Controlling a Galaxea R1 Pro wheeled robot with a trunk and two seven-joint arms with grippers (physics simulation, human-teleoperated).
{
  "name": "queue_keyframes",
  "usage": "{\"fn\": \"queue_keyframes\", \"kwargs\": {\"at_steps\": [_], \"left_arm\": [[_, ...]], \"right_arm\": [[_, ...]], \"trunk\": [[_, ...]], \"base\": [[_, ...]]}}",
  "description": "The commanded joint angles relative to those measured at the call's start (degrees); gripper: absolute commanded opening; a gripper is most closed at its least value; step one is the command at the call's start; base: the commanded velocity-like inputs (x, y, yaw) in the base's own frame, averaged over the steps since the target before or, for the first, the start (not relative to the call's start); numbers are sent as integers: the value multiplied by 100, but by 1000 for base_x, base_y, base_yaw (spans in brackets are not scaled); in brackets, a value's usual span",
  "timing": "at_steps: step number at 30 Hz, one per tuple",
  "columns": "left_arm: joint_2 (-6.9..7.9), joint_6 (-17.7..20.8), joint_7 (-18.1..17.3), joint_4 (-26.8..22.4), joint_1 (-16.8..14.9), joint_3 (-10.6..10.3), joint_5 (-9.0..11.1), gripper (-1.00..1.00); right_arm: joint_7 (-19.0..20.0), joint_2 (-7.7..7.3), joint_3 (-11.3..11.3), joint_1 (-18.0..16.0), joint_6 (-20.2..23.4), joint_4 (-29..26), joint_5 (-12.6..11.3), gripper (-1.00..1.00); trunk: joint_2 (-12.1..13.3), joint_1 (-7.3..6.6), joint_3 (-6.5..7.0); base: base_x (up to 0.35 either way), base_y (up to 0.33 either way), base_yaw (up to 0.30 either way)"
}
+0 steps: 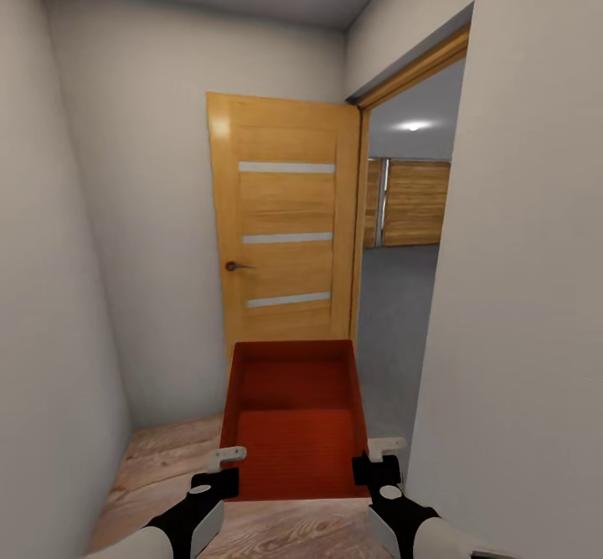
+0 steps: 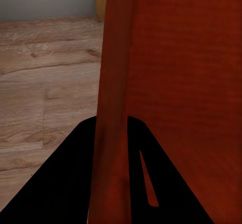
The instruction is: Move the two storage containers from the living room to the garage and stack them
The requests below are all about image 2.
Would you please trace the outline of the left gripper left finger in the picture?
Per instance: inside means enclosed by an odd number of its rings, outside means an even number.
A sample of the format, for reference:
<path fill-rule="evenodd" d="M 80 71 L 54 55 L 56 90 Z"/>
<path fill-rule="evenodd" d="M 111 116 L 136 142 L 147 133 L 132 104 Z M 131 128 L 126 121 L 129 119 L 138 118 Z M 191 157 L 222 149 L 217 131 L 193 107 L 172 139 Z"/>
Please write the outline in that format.
<path fill-rule="evenodd" d="M 96 116 L 80 122 L 0 212 L 0 224 L 87 224 Z"/>

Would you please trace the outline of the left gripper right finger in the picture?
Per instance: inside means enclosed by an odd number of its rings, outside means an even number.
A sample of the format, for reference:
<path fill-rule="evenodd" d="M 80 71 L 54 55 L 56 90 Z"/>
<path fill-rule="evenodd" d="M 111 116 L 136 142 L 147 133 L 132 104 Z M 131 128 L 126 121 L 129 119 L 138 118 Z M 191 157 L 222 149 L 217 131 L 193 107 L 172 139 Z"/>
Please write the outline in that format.
<path fill-rule="evenodd" d="M 147 125 L 128 116 L 132 224 L 214 224 Z M 159 207 L 148 203 L 140 151 Z"/>

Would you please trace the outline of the storage box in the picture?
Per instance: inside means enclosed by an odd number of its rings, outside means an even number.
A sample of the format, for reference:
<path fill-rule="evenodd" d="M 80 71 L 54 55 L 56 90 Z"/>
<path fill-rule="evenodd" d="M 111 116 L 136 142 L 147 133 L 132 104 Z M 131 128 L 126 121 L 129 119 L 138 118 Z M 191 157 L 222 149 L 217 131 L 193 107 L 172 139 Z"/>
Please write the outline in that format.
<path fill-rule="evenodd" d="M 242 0 L 106 0 L 104 21 L 87 224 L 132 224 L 128 116 L 214 224 L 242 224 Z"/>

